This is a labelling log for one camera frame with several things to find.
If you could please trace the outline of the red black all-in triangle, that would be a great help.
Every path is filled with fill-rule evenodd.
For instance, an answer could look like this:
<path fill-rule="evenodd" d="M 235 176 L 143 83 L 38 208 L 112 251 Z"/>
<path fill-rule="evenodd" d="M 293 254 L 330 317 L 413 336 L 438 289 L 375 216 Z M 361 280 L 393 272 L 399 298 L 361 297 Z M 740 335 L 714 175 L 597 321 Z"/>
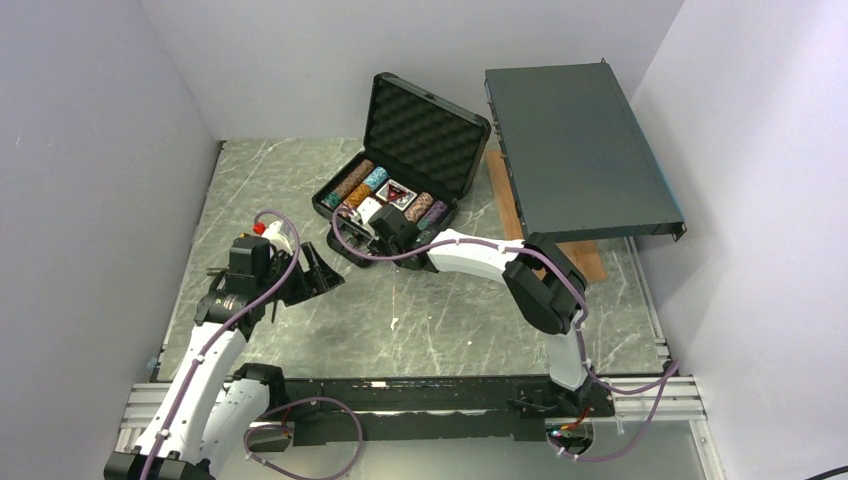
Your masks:
<path fill-rule="evenodd" d="M 395 204 L 398 208 L 405 207 L 415 196 L 411 190 L 393 180 L 388 180 L 379 194 L 384 201 Z"/>

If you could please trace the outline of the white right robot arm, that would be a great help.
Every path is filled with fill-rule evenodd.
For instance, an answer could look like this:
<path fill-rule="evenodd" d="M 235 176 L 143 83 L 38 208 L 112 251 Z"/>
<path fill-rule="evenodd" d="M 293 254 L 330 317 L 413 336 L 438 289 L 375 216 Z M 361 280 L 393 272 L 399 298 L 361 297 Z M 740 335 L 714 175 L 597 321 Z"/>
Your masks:
<path fill-rule="evenodd" d="M 551 401 L 574 415 L 590 399 L 588 360 L 578 330 L 587 317 L 587 280 L 551 240 L 493 240 L 439 225 L 424 229 L 393 206 L 380 208 L 368 225 L 377 251 L 410 270 L 461 273 L 505 285 L 528 324 L 546 335 Z"/>

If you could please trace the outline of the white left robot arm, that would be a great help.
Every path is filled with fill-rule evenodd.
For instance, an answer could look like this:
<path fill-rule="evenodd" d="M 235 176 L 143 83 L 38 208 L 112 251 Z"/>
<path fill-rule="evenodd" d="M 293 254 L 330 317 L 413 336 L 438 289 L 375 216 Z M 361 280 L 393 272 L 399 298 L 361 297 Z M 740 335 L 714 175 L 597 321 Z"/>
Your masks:
<path fill-rule="evenodd" d="M 343 284 L 304 242 L 242 235 L 228 264 L 209 273 L 190 342 L 165 397 L 127 452 L 114 452 L 106 479 L 213 479 L 251 422 L 272 420 L 290 398 L 281 368 L 235 365 L 268 305 L 297 305 Z"/>

